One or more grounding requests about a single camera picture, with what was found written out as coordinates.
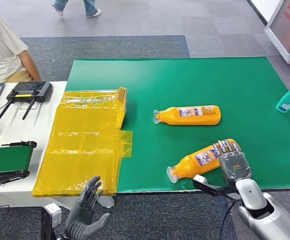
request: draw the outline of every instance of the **person's arm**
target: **person's arm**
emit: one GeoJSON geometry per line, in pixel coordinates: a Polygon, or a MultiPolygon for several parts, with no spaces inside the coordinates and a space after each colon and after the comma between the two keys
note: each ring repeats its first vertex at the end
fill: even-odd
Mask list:
{"type": "Polygon", "coordinates": [[[33,78],[33,80],[41,80],[41,76],[39,75],[39,70],[28,51],[23,50],[21,53],[17,54],[17,56],[25,67],[25,69],[27,70],[27,72],[33,78]]]}

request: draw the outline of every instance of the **yellow label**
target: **yellow label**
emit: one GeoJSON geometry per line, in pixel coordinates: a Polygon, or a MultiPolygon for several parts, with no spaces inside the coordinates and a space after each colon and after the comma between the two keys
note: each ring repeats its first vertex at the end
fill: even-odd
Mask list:
{"type": "Polygon", "coordinates": [[[31,97],[32,94],[18,94],[18,95],[16,95],[15,97],[17,98],[22,98],[22,97],[31,97]]]}

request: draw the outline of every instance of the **gray carpet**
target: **gray carpet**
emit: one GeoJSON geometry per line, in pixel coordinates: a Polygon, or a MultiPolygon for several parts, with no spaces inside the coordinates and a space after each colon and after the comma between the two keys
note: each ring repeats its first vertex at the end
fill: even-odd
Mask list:
{"type": "Polygon", "coordinates": [[[183,35],[24,37],[43,80],[67,81],[75,59],[189,58],[183,35]]]}
{"type": "MultiPolygon", "coordinates": [[[[11,208],[0,216],[0,240],[39,240],[39,207],[11,208]]],[[[97,240],[217,240],[225,212],[223,197],[203,193],[176,195],[116,196],[115,206],[98,205],[94,219],[110,213],[109,225],[93,239],[97,240]]],[[[69,211],[62,208],[63,233],[69,211]]],[[[223,240],[236,240],[229,216],[223,240]]]]}

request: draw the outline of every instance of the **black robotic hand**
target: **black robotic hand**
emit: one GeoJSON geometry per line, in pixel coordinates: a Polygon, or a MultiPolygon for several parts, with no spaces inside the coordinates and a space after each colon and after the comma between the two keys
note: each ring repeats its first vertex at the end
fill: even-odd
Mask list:
{"type": "Polygon", "coordinates": [[[110,214],[105,213],[99,220],[93,222],[93,210],[103,190],[96,194],[100,186],[99,176],[91,179],[77,199],[66,221],[64,239],[88,240],[105,227],[110,220],[110,214]]]}

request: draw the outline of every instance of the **jeans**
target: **jeans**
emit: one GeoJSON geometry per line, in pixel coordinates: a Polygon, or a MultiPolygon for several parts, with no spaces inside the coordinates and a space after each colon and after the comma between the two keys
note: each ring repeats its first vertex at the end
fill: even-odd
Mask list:
{"type": "MultiPolygon", "coordinates": [[[[63,12],[69,0],[54,0],[53,6],[63,12]]],[[[95,8],[95,0],[83,0],[85,9],[86,10],[86,16],[91,17],[97,13],[97,9],[95,8]]]]}

